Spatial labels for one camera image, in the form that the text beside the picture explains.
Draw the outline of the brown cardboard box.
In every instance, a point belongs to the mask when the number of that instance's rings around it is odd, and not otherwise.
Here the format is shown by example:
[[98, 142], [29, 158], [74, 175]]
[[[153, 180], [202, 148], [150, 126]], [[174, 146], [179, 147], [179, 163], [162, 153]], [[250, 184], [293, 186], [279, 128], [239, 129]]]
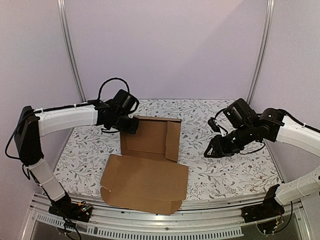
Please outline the brown cardboard box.
[[179, 164], [181, 119], [136, 116], [135, 133], [120, 131], [120, 154], [110, 154], [100, 195], [110, 206], [171, 215], [187, 197], [189, 168]]

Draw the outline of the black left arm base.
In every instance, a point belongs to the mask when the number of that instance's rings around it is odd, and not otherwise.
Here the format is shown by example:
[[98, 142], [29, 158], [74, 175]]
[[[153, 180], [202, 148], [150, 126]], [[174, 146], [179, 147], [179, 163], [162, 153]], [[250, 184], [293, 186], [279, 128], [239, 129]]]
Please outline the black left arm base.
[[69, 195], [53, 201], [48, 212], [52, 215], [69, 218], [70, 220], [88, 223], [93, 210], [93, 205], [86, 201], [73, 203]]

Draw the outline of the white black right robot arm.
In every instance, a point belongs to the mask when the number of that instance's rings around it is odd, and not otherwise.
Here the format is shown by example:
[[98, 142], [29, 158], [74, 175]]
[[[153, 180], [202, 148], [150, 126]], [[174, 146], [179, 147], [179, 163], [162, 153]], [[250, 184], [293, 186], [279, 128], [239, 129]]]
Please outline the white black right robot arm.
[[[223, 158], [239, 154], [252, 142], [268, 140], [288, 144], [315, 156], [320, 155], [320, 131], [309, 126], [284, 109], [267, 108], [263, 113], [256, 113], [243, 98], [239, 98], [222, 109], [233, 131], [225, 135], [214, 136], [206, 150], [206, 158]], [[258, 213], [262, 218], [269, 218], [289, 202], [307, 197], [320, 190], [320, 169], [288, 183], [278, 184], [267, 192], [270, 198], [259, 206]]]

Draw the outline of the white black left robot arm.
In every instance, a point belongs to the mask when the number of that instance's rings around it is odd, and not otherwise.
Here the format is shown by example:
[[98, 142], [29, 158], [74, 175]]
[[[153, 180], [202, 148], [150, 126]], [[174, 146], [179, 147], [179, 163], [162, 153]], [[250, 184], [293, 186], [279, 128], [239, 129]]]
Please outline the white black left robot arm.
[[130, 117], [138, 106], [136, 97], [120, 89], [107, 101], [93, 99], [80, 104], [33, 109], [25, 106], [20, 114], [11, 141], [15, 142], [17, 160], [27, 167], [31, 176], [42, 187], [55, 209], [63, 216], [74, 213], [74, 205], [67, 200], [67, 192], [59, 183], [45, 160], [41, 138], [49, 134], [83, 126], [103, 126], [103, 133], [135, 134], [139, 120]]

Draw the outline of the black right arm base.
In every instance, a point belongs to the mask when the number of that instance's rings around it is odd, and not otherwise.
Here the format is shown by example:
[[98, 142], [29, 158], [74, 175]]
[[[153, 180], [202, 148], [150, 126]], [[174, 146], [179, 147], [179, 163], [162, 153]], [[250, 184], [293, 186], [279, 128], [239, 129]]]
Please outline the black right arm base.
[[279, 186], [279, 184], [276, 184], [270, 187], [262, 203], [241, 208], [241, 216], [245, 223], [260, 221], [285, 213], [283, 205], [275, 200], [276, 190]]

